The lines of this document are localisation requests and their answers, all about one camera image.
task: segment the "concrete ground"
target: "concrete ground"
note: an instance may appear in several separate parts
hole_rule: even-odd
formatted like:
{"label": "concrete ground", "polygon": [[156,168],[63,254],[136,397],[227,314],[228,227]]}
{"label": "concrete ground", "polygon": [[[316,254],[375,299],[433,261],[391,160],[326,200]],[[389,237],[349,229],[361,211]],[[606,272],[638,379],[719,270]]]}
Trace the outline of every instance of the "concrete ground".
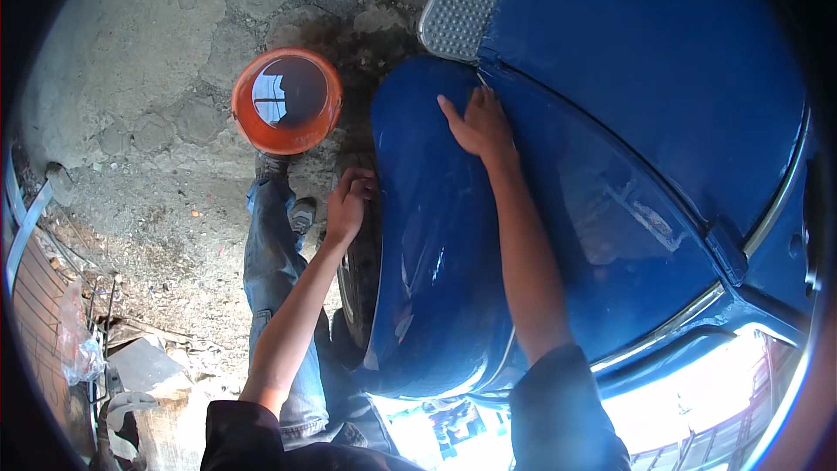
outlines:
{"label": "concrete ground", "polygon": [[[255,151],[230,118],[233,83],[253,58],[282,46],[317,50],[340,73],[337,129],[290,166],[298,195],[320,202],[310,257],[335,159],[371,150],[371,97],[419,51],[424,1],[68,0],[17,110],[27,187],[49,162],[75,185],[70,206],[51,205],[42,225],[86,258],[90,273],[97,264],[122,275],[116,314],[214,340],[226,349],[222,368],[243,380]],[[329,306],[339,306],[336,283]]]}

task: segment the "metal step plate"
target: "metal step plate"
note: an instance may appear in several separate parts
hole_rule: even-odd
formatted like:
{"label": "metal step plate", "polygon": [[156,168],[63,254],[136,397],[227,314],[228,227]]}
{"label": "metal step plate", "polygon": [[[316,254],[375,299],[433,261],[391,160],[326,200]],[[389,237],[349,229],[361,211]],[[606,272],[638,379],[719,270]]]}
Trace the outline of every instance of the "metal step plate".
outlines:
{"label": "metal step plate", "polygon": [[418,21],[418,39],[437,57],[474,64],[495,2],[428,0]]}

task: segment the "black sleeve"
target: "black sleeve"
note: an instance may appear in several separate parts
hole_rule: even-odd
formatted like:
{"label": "black sleeve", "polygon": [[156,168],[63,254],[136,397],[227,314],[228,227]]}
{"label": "black sleeve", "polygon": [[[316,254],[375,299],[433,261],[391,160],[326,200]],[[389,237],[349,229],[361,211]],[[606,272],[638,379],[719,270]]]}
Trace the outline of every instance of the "black sleeve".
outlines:
{"label": "black sleeve", "polygon": [[215,401],[207,408],[207,448],[201,470],[281,469],[279,421],[256,403]]}
{"label": "black sleeve", "polygon": [[510,405],[516,469],[630,470],[577,345],[544,355],[512,390]]}

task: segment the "tire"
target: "tire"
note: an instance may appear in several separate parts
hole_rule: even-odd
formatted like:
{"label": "tire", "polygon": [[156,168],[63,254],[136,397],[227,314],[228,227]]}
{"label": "tire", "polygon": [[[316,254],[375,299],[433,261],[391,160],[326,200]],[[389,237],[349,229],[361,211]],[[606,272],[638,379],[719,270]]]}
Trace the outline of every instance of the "tire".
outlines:
{"label": "tire", "polygon": [[366,350],[357,347],[351,339],[343,308],[335,311],[331,317],[331,353],[350,371],[361,365],[366,355]]}
{"label": "tire", "polygon": [[[332,187],[349,168],[363,168],[378,173],[375,155],[346,154],[340,157],[332,177]],[[366,202],[361,230],[351,243],[337,269],[340,300],[348,336],[354,345],[366,352],[371,323],[378,301],[378,280],[381,274],[381,201],[379,197]]]}

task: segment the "hand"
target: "hand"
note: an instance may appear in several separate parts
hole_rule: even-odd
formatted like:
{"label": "hand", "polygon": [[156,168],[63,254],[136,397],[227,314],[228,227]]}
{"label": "hand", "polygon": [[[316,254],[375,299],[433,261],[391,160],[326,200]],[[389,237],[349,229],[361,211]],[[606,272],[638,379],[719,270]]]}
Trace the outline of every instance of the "hand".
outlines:
{"label": "hand", "polygon": [[369,170],[349,168],[328,196],[326,240],[349,247],[363,223],[363,201],[371,199],[378,184]]}
{"label": "hand", "polygon": [[483,162],[505,155],[517,156],[511,129],[494,90],[487,86],[474,89],[464,119],[445,96],[439,95],[436,100],[448,118],[450,132],[463,150],[477,155]]}

